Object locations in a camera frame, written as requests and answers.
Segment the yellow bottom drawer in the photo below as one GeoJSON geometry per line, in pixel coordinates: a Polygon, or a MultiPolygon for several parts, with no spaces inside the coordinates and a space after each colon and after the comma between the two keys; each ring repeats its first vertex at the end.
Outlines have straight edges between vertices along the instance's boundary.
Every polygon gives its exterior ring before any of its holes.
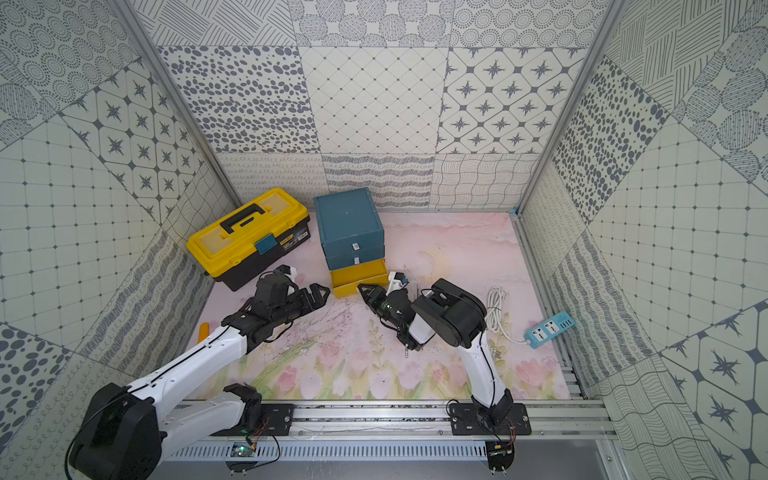
{"type": "Polygon", "coordinates": [[[361,263],[330,272],[332,293],[336,298],[345,298],[358,293],[359,284],[387,287],[389,272],[384,259],[361,263]]]}

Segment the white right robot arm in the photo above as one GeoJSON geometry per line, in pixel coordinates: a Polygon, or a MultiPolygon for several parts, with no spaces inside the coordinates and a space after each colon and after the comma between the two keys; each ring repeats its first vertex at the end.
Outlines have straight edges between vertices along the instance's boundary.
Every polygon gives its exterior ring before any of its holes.
{"type": "Polygon", "coordinates": [[[363,301],[408,350],[419,351],[437,336],[459,352],[472,389],[472,404],[481,428],[491,434],[514,425],[514,399],[492,362],[484,304],[473,294],[440,278],[410,300],[395,276],[392,285],[361,283],[363,301]]]}

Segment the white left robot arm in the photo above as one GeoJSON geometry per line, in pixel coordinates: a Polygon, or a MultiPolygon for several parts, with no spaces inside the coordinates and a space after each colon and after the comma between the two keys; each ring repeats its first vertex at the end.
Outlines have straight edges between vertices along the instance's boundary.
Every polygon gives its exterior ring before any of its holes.
{"type": "Polygon", "coordinates": [[[64,472],[146,479],[179,450],[221,431],[242,435],[255,448],[257,436],[271,424],[255,387],[233,383],[210,400],[179,405],[215,373],[326,305],[329,288],[317,283],[301,288],[295,275],[287,265],[262,274],[254,294],[194,348],[128,385],[99,389],[67,447],[64,472]]]}

